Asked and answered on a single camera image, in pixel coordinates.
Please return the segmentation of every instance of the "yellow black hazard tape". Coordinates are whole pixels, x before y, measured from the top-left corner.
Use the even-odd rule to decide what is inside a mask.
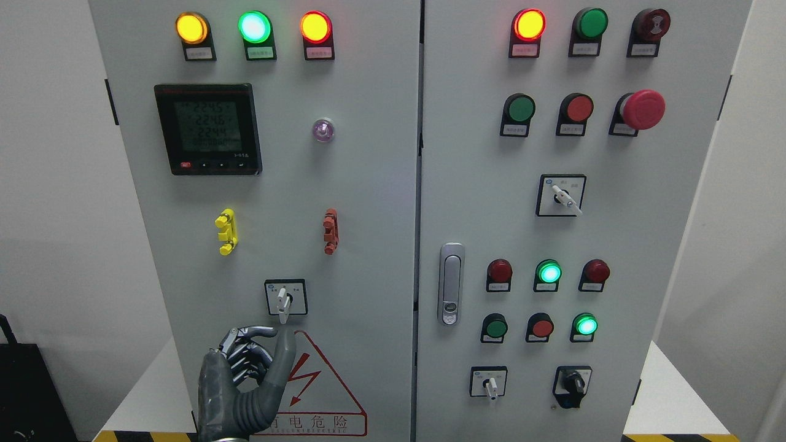
[[[102,431],[93,442],[197,442],[196,433],[147,433],[145,431]]]
[[[740,442],[731,434],[626,434],[622,442]]]
[[[197,442],[195,433],[102,431],[93,442]],[[740,442],[731,434],[626,434],[620,442]]]

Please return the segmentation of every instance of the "red indicator light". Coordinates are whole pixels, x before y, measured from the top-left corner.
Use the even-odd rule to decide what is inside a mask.
[[[554,324],[542,319],[532,326],[532,334],[537,337],[547,337],[554,331]]]
[[[608,264],[606,264],[603,260],[591,260],[590,262],[584,264],[584,276],[589,282],[602,284],[606,282],[611,274],[612,271],[608,268]]]
[[[321,11],[309,11],[300,19],[300,33],[313,44],[320,44],[330,38],[333,25],[330,17]]]
[[[540,39],[545,31],[545,15],[539,9],[525,9],[513,19],[513,33],[523,42]]]
[[[508,282],[513,276],[513,268],[507,260],[494,260],[489,264],[487,274],[491,281]]]

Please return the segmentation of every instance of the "yellow terminal block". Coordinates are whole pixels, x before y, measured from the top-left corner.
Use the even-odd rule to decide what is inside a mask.
[[[219,253],[222,256],[227,256],[237,247],[235,211],[231,208],[225,208],[221,215],[215,219],[215,226],[219,228],[219,241],[224,243],[219,248]]]

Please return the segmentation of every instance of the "red triangle warning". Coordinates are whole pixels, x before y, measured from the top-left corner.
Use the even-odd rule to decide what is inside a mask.
[[[259,436],[365,436],[369,419],[325,353],[304,330],[298,355],[270,428]]]

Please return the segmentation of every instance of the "robotic hand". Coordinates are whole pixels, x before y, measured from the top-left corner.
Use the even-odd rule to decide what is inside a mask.
[[[281,332],[273,357],[252,338],[277,333],[264,326],[232,329],[218,349],[204,356],[199,376],[200,442],[245,442],[270,427],[295,362],[295,334]],[[246,378],[255,379],[258,387],[241,393],[237,386]]]

